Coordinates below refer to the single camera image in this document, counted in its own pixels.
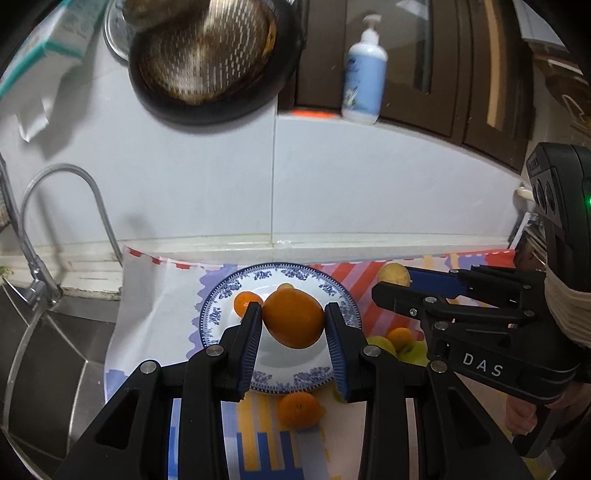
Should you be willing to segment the person's right hand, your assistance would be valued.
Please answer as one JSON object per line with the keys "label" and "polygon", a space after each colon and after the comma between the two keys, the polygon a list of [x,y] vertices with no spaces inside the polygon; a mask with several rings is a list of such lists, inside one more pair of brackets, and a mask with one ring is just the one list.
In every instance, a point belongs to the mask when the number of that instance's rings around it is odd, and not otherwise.
{"label": "person's right hand", "polygon": [[[562,424],[573,421],[590,405],[590,385],[571,383],[555,402],[548,404],[550,410],[562,413]],[[527,435],[538,423],[537,407],[527,401],[508,396],[505,407],[505,427],[512,435]]]}

